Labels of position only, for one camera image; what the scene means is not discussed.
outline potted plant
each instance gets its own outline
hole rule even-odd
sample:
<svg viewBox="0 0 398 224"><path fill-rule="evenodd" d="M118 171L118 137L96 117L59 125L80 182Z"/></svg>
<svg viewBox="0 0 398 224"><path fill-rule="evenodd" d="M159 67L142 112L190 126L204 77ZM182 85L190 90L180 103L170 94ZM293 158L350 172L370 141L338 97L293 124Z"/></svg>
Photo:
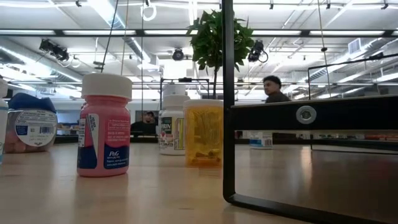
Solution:
<svg viewBox="0 0 398 224"><path fill-rule="evenodd" d="M197 30L198 34L192 37L191 45L193 48L192 60L199 64L199 70L207 67L214 68L213 99L216 99L217 72L223 66L223 36L222 36L222 12L212 11L211 14L203 11L201 18L194 21L188 27L187 35L192 30ZM253 30L243 27L239 21L234 19L234 57L235 68L239 71L239 65L243 64L243 59L248 56L254 41L250 38Z"/></svg>

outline exposed ceiling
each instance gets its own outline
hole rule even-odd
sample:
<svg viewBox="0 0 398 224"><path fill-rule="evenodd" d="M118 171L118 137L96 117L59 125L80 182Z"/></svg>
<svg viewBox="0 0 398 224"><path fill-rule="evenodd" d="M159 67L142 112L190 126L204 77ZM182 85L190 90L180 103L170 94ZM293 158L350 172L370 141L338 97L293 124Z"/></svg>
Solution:
<svg viewBox="0 0 398 224"><path fill-rule="evenodd" d="M80 1L82 7L77 7L75 0L0 0L0 11L2 12L0 14L0 29L109 29L109 23L106 22L106 15L104 14L113 15L114 9L109 6L114 7L115 2L113 0ZM395 30L398 28L398 0L388 0L389 5L386 9L381 9L384 6L383 0L330 0L320 2L323 29ZM125 27L140 30L186 29L194 17L201 16L203 10L219 9L219 0L152 0L149 1L149 4L156 8L156 14L150 21L144 21L141 16L141 7L143 4L145 6L145 1L130 0L128 3L128 18L126 19L127 1L119 1L118 17L122 21L120 29ZM270 7L270 1L234 1L235 16L248 20L249 27L253 29L320 29L318 4L315 0L273 0L273 10L270 10ZM145 9L144 16L150 17L152 12L152 8ZM50 39L53 43L67 48L70 54L69 61L57 62L53 56L40 51L39 46L42 39ZM137 44L132 44L132 47L129 47L126 44L126 39L112 37L109 43L109 54L107 54L105 60L104 72L121 74L123 70L122 75L130 77L134 82L141 80L159 82L161 74L164 78L187 76L212 80L211 70L208 71L208 76L205 71L196 72L196 66L189 59L181 62L174 62L171 59L171 55L176 48L181 48L185 55L192 55L190 39L191 37L135 37L134 40ZM283 91L298 100L308 98L308 88L305 85L295 83L306 82L308 67L324 65L325 58L327 63L336 63L366 58L379 52L383 52L384 55L398 53L398 42L395 42L395 38L361 38L361 51L356 55L348 53L348 44L356 38L325 38L322 40L322 38L308 37L254 37L254 39L263 41L266 52L269 54L269 60L267 63L245 61L244 66L240 68L240 72L235 70L235 78L243 78L245 82L254 83L261 82L262 78L267 75L277 75L286 84ZM79 85L74 85L73 82L79 82L86 73L98 71L95 69L97 65L94 65L93 62L102 62L107 43L108 38L106 37L100 37L96 41L94 37L2 36L0 37L0 47L33 59L33 62L24 63L26 67L37 67L39 63L57 72L40 77L33 68L26 69L29 71L23 72L23 66L16 65L16 62L8 64L3 62L3 68L0 71L13 74L12 81L16 84L11 88L23 88L27 85L43 93L47 89L47 93L50 93L50 95L52 89L57 89L56 92L59 92L58 89L61 89L61 92L63 89L67 89L65 95L78 97L76 92L79 91L79 88L73 86L79 87ZM325 55L321 52L323 44L328 48ZM145 53L149 56L156 56L158 60L145 63L142 65L144 69L140 69L140 54L134 50L134 46L142 47ZM379 82L376 79L383 75L397 73L395 60L398 59L389 58L368 62L367 64L346 65L337 69L331 67L328 69L329 78L322 71L310 71L311 81L321 83L312 86L313 96L323 98L327 97L323 96L326 94L331 96L332 93L346 93L351 90L355 91L347 94L359 93L364 90L375 91L370 85L358 86L358 84L372 84ZM361 76L347 78L363 71L365 73ZM18 73L25 76L29 73L34 75L29 80L23 75L21 78L20 75L17 75ZM394 77L385 78L383 82L394 82L396 80ZM52 81L53 83L70 82L71 84L66 86L33 83L42 80ZM328 81L330 83L354 84L329 87L324 85ZM159 88L159 84L146 83L143 87L148 90L155 90ZM133 85L133 88L140 89L141 85L137 83L137 85ZM250 96L253 99L258 99L258 97L264 95L260 85L258 87L253 84L237 86L237 89L240 89L239 92L246 99L250 99Z"/></svg>

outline desk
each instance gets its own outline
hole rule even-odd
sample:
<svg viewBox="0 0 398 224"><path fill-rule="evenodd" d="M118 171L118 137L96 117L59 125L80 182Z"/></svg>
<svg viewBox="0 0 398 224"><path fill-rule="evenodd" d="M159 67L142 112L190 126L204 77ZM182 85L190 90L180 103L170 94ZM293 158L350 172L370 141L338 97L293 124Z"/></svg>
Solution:
<svg viewBox="0 0 398 224"><path fill-rule="evenodd" d="M78 177L76 148L4 155L0 223L304 223L231 206L219 172L186 168L183 157L161 156L156 144L131 144L127 174L106 178Z"/></svg>

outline yellow pill bottle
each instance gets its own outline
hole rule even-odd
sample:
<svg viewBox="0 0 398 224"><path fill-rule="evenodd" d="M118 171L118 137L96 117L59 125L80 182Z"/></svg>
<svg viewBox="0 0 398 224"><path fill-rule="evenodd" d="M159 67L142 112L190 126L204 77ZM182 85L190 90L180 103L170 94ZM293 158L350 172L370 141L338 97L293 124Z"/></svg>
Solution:
<svg viewBox="0 0 398 224"><path fill-rule="evenodd" d="M223 165L224 111L221 100L187 100L183 104L185 163L189 167Z"/></svg>

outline pink pill bottle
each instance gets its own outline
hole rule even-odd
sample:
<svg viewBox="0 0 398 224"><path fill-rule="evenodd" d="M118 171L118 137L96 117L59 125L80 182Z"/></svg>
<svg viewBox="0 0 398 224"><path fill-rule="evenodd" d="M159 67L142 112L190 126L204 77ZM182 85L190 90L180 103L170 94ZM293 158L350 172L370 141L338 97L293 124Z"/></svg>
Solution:
<svg viewBox="0 0 398 224"><path fill-rule="evenodd" d="M77 172L84 177L109 177L127 172L130 150L130 79L106 73L83 77Z"/></svg>

